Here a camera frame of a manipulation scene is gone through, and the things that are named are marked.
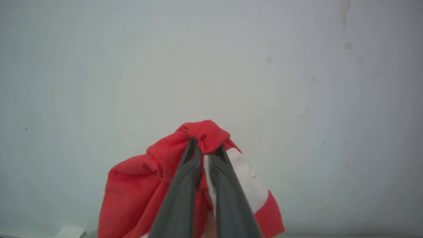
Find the garment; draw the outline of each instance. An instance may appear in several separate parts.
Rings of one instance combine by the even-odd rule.
[[[216,194],[208,175],[207,154],[221,144],[263,236],[270,238],[283,232],[276,200],[255,178],[248,161],[229,137],[228,132],[210,120],[185,123],[175,133],[150,146],[146,154],[114,166],[108,175],[100,212],[99,238],[139,238],[148,234],[190,138],[198,140],[204,175],[195,191],[195,237],[213,236]]]

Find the white wall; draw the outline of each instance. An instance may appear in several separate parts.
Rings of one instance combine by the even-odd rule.
[[[0,229],[95,230],[113,165],[212,119],[288,234],[423,235],[422,10],[1,1]]]

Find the red cloth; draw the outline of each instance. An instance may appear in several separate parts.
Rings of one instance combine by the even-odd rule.
[[[134,156],[114,166],[106,184],[98,237],[139,238],[148,233],[189,139],[198,140],[202,154],[213,152],[222,143],[225,149],[239,150],[229,137],[228,132],[210,120],[185,123],[175,133],[150,146],[145,155]],[[255,216],[263,235],[268,238],[283,232],[284,228],[270,192],[266,204]],[[202,176],[195,192],[196,238],[203,234],[207,213],[212,209],[206,178]]]

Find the white cloth section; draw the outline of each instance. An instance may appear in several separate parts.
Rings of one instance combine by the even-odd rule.
[[[250,163],[244,158],[237,149],[230,148],[226,151],[232,167],[238,177],[242,190],[245,193],[248,203],[253,213],[256,213],[267,201],[269,191],[255,178],[255,173],[251,171]],[[209,155],[204,155],[204,170],[206,171],[207,186],[209,187],[209,196],[213,202],[213,212],[216,214],[216,190],[213,187],[209,172]]]

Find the red and white cloth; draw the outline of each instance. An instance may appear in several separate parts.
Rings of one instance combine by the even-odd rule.
[[[173,179],[190,138],[201,149],[202,176],[195,191],[195,237],[216,237],[212,187],[207,154],[225,146],[245,196],[264,238],[284,232],[279,207],[272,193],[250,169],[250,163],[213,121],[185,123],[175,133],[137,155],[114,166],[108,176],[99,219],[99,238],[146,238]]]

